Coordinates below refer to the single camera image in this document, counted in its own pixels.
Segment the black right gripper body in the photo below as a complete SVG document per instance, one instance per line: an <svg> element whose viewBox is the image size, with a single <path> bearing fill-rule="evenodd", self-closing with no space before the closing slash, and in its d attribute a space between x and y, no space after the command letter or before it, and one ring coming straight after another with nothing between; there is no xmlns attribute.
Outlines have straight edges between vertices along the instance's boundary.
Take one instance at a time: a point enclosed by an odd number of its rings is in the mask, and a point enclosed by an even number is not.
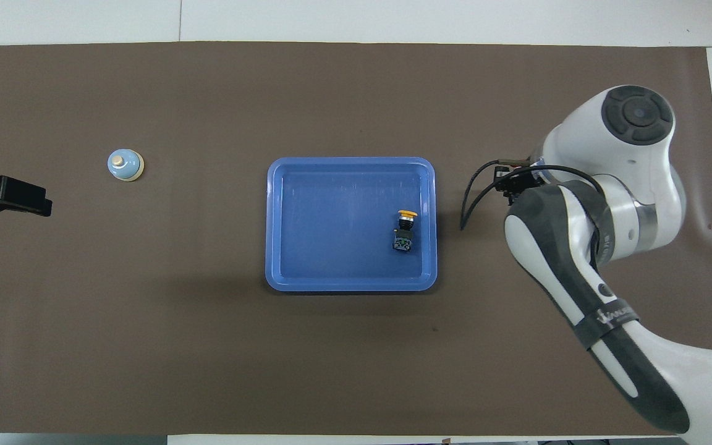
<svg viewBox="0 0 712 445"><path fill-rule="evenodd" d="M508 205L513 205L525 190L539 188L545 184L534 172L512 174L525 167L514 164L511 166L500 164L495 167L495 191L500 192L506 198Z"/></svg>

